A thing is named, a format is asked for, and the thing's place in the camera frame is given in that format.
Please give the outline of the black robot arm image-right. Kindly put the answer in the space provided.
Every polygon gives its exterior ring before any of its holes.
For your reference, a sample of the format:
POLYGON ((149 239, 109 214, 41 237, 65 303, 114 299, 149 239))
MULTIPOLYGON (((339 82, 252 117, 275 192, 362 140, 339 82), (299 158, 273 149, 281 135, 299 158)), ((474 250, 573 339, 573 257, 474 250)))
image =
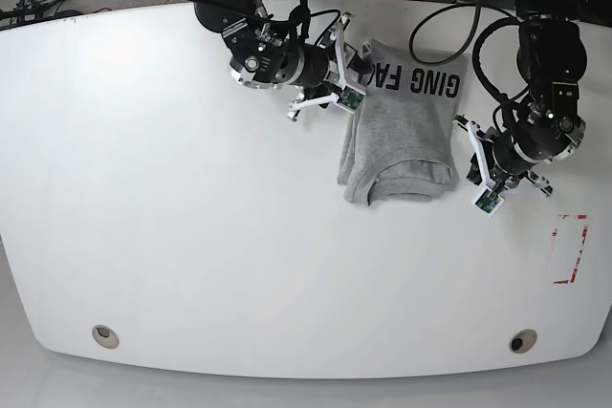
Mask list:
POLYGON ((468 179, 478 187, 478 205, 499 204, 503 194, 526 180, 551 195, 553 188, 534 172, 540 163, 561 161, 582 144, 585 122, 579 116, 579 81, 587 67, 579 32, 579 0, 514 0, 515 13, 471 32, 472 68, 497 107, 493 126, 482 131, 461 116, 474 155, 468 179), (496 31, 518 28, 517 69, 526 92, 510 98, 486 77, 480 52, 496 31))

